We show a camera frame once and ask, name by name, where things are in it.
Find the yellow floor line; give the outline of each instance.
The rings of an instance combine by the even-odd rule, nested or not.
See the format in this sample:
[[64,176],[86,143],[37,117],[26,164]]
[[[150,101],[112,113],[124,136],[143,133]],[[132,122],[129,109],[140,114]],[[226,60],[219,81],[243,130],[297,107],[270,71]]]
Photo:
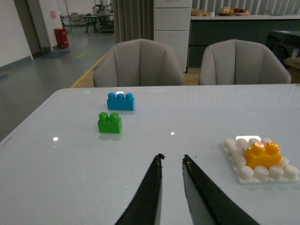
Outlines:
[[89,68],[89,70],[86,71],[85,74],[82,75],[82,77],[80,77],[79,80],[76,81],[76,82],[71,86],[71,88],[76,87],[76,85],[77,85],[83,78],[85,78],[86,75],[89,74],[89,72],[92,71],[92,70],[99,64],[99,62],[101,62],[101,60],[102,60],[105,56],[106,56],[106,53],[105,53],[104,56],[102,56],[102,57],[101,57],[101,58],[100,58],[100,59],[99,59],[99,60],[98,60],[91,68]]

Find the chair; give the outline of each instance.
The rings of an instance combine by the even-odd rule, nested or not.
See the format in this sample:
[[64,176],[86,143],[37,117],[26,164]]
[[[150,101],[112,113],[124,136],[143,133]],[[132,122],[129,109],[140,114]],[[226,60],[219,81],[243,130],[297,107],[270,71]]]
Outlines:
[[95,87],[183,85],[173,49],[164,43],[136,39],[112,46],[99,63]]
[[262,44],[233,39],[212,44],[204,51],[200,85],[290,82],[289,72]]
[[75,23],[79,23],[80,26],[82,23],[85,24],[85,20],[83,17],[83,14],[79,15],[78,13],[71,13],[70,19],[72,21],[72,25],[74,26]]

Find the table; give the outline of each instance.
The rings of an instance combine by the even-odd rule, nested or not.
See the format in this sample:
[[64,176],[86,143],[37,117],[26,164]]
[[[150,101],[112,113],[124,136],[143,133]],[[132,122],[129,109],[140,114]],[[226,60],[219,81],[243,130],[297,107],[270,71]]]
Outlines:
[[97,14],[98,20],[100,22],[100,31],[114,31],[113,20],[110,19],[113,13],[101,13]]
[[94,31],[98,32],[98,29],[96,27],[96,23],[97,23],[97,16],[96,15],[84,16],[83,19],[88,19],[88,22],[87,22],[86,29],[85,29],[84,33],[88,33],[89,32],[90,19],[93,22]]
[[[121,134],[99,134],[98,115],[112,112],[107,94],[116,91],[133,93],[136,110],[119,111]],[[299,112],[296,84],[57,91],[0,142],[0,221],[114,224],[162,153],[162,225],[192,224],[184,154],[258,223],[298,224],[300,184],[240,185],[221,143],[269,137],[300,168]]]

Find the green lego brick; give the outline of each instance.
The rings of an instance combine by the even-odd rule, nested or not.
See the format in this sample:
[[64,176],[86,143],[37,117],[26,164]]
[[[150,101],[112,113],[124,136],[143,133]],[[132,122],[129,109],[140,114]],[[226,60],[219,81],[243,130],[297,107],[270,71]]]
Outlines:
[[119,114],[113,112],[108,117],[106,112],[99,114],[98,128],[100,133],[119,134],[122,130],[122,119]]

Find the doorway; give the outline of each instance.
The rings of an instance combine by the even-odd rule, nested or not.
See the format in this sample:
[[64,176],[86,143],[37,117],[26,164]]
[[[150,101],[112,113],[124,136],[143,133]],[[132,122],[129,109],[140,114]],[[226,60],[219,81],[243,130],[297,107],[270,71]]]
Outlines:
[[28,2],[27,0],[14,0],[14,2],[24,29],[25,36],[27,38],[31,55],[35,59],[41,56],[43,51],[38,39],[38,34],[33,22]]

